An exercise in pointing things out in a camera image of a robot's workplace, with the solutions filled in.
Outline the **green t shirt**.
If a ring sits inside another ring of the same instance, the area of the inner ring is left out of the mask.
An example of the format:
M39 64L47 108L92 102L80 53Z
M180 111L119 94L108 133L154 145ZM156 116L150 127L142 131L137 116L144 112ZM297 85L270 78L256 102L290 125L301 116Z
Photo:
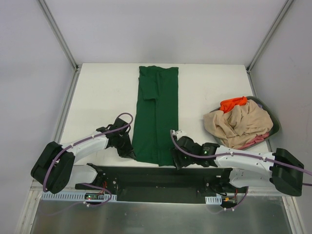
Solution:
M177 67L140 66L132 145L139 162L172 166L171 130L178 129Z

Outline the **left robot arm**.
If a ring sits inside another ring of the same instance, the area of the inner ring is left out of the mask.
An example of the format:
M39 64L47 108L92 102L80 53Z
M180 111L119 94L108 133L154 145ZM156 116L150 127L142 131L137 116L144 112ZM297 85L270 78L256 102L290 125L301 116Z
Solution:
M91 166L74 170L74 164L98 151L115 148L121 158L136 159L129 131L131 126L120 117L113 124L97 128L89 136L72 143L49 142L31 170L31 177L43 186L44 192L53 194L63 190L68 182L86 178L86 184L93 190L103 184L102 176Z

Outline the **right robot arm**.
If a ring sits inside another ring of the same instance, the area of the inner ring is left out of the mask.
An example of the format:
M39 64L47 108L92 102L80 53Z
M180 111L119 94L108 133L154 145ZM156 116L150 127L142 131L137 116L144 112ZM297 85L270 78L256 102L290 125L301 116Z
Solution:
M195 143L188 136L176 136L172 157L175 167L196 164L204 168L222 168L219 186L224 192L243 187L274 187L282 194L301 196L304 165L289 151L253 153L216 143Z

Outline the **orange t shirt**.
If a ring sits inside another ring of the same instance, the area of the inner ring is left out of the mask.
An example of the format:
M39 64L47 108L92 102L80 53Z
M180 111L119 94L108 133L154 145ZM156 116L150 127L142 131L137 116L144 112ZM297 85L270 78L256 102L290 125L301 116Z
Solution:
M232 99L223 100L220 102L220 108L219 110L223 111L224 113L227 113L231 111L236 105L242 106L247 103L246 97L235 97Z

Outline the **pink t shirt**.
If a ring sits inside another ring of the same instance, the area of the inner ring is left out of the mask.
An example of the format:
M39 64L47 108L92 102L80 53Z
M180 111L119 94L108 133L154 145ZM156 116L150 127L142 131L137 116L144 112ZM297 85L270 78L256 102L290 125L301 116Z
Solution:
M248 141L246 144L244 144L243 146L241 146L240 148L238 148L239 150L243 150L246 148L249 148L255 144L261 143L263 142L266 138L269 137L269 132L266 132L265 134L262 135L257 135L255 138L253 138L252 140Z

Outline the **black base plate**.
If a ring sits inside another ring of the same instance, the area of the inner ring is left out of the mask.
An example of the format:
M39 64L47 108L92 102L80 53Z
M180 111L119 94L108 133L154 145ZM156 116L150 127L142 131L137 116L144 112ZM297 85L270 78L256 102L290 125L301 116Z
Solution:
M229 184L230 169L88 166L96 177L80 179L75 188L106 188L118 201L203 204L209 196L246 191Z

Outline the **left aluminium side rail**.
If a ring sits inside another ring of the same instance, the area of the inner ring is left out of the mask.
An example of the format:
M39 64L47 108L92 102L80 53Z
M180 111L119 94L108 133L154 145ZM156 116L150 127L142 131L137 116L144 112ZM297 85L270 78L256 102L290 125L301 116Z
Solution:
M46 123L45 135L41 138L40 152L45 146L61 135L59 128L62 126L62 116L65 113L65 105L70 96L70 89L75 85L77 72L72 68L67 70L55 71L55 76L49 78L45 94L47 101L44 106Z

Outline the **front aluminium rail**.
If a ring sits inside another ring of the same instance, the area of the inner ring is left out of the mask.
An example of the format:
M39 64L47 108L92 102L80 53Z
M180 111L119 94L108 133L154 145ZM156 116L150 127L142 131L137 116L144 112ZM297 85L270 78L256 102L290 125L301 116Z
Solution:
M165 175L164 176L164 182L156 182L156 180L154 182L152 181L143 181L143 180L139 180L139 179L147 179L147 175L130 175L130 174L125 174L125 175L118 175L115 176L114 178L109 179L108 174L107 175L100 175L102 176L101 178L95 178L95 180L91 183L91 185L93 186L98 186L98 187L105 187L105 189L110 190L111 192L116 192L119 190L121 192L122 188L125 188L126 185L133 185L134 187L139 187L139 185L142 187L147 187L148 185L151 185L152 188L173 188L173 187L177 187L178 185L182 186L182 185L186 185L187 187L190 187L191 185L195 185L195 181L199 182L199 187L203 187L204 190L209 190L212 193L214 193L212 191L212 188L217 190L220 189L223 191L227 191L229 193L232 193L235 188L233 185L226 183L226 179L221 180L222 176L220 175L213 175L213 176L209 176L209 177L204 177L202 180L199 178L200 176L187 176L185 177L185 179L182 179L182 182L179 184L178 181L174 181L174 182L170 182L169 183L169 175ZM125 179L130 179L130 176L132 176L132 180L129 180L128 182L125 182L125 180L122 181L122 179L124 179L123 177L125 177ZM69 180L68 184L61 190L61 191L65 191L65 190L95 190L92 189L89 186L86 185L82 185L82 183L78 183L78 182L82 182L82 175L73 175L72 178ZM32 182L31 185L31 189L32 190L41 190L42 191L42 186L41 184L34 180ZM252 194L271 194L273 196L291 196L288 194L284 194L280 191L278 191L274 186L273 187L255 187L255 186L251 186L249 188L249 190L251 191Z

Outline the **left aluminium frame post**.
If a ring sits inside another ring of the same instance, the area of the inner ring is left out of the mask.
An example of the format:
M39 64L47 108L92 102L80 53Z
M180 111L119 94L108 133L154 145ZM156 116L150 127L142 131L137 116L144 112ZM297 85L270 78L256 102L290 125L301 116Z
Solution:
M74 71L78 71L79 70L79 64L76 62L53 14L52 11L50 10L47 2L45 0L36 0L36 2L38 3L41 11L43 12L54 36L56 37L62 51L64 52L66 58L68 59L70 65L72 66L72 68L74 69Z

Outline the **aluminium frame post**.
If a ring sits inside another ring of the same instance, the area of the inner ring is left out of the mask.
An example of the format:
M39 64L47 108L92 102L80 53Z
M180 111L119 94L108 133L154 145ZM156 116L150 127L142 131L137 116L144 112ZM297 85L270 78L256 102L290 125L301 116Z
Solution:
M74 71L78 71L79 70L79 64L76 62L53 14L52 11L50 10L47 2L45 0L36 0L36 2L38 3L41 11L43 12L54 36L56 37L62 51L64 52L66 58L68 59L70 65L72 66L72 68L74 69Z
M264 36L264 38L263 38L261 44L259 45L256 53L254 54L251 62L246 67L247 74L251 73L251 71L254 68L255 64L257 63L258 59L260 58L260 56L264 52L264 50L265 50L266 46L268 45L268 43L270 42L270 40L273 38L274 33L277 31L282 20L284 19L284 17L288 13L288 11L290 10L290 8L292 7L294 2L295 2L295 0L286 0L283 3L283 5L282 5L281 9L279 10L277 16L275 17L274 21L272 22L268 32Z

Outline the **right aluminium frame post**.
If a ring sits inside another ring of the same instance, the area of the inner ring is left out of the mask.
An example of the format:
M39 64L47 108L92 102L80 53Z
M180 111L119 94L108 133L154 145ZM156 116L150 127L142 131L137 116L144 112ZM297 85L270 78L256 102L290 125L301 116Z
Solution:
M268 45L268 43L270 42L270 40L273 38L274 33L277 31L282 20L284 19L284 17L288 13L288 11L290 10L290 8L292 7L294 2L295 2L295 0L286 0L283 3L283 5L282 5L281 9L279 10L277 16L275 17L274 21L272 22L268 32L264 36L264 38L263 38L261 44L259 45L256 53L254 54L251 62L246 67L247 74L251 73L251 71L254 68L255 64L257 63L258 59L260 58L260 56L264 52L264 50L265 50L266 46Z

